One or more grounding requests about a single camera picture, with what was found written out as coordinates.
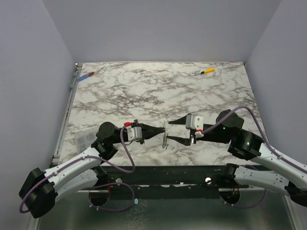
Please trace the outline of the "metal carabiner with key rings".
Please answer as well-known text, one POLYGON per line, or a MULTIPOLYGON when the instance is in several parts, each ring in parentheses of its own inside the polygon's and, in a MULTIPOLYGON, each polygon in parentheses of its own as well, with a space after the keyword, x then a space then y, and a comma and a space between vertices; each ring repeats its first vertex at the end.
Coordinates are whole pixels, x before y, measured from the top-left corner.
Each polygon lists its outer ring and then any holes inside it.
POLYGON ((164 121, 164 125, 163 125, 163 127, 164 127, 164 134, 163 134, 163 142, 162 142, 162 149, 167 149, 168 148, 168 146, 169 146, 169 144, 168 144, 168 139, 167 139, 167 137, 168 137, 168 134, 169 134, 169 132, 168 132, 168 128, 167 128, 167 123, 166 123, 166 121, 164 121))

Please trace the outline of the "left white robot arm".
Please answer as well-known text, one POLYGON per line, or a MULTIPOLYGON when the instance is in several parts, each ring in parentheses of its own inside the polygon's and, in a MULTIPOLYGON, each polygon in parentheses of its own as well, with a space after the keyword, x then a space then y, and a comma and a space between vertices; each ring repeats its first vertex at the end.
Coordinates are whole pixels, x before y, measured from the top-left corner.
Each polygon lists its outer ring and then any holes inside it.
POLYGON ((115 144, 121 143, 129 160, 132 160, 126 142, 136 141, 143 144, 145 140, 164 132, 163 127, 153 127, 138 121, 126 122, 122 128, 111 122, 104 122, 98 129, 96 140, 76 157, 44 171, 39 168, 30 171, 19 191, 22 200, 20 213, 29 212, 32 217, 39 218, 49 212, 56 201, 65 195, 84 188, 101 189, 110 186, 107 174, 101 167, 102 163, 124 173, 134 173, 134 163, 132 169, 127 170, 110 162, 118 151, 115 144))

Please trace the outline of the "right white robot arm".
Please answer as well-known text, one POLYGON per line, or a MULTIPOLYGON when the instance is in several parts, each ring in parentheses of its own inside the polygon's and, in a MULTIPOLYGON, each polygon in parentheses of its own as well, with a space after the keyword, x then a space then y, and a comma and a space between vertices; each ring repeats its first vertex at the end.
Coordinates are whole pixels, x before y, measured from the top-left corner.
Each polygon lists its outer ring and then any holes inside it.
POLYGON ((273 148, 261 133, 259 136, 243 129, 244 119, 234 110, 222 111, 214 125, 205 124, 202 116, 187 114, 171 125, 184 125, 190 131, 189 138, 168 136, 168 139, 189 146, 197 141, 228 144, 233 156, 257 163, 267 168, 257 171, 250 166, 228 163, 221 174, 206 181, 207 187, 231 188, 251 185, 274 190, 290 197, 301 206, 307 205, 307 166, 273 148))

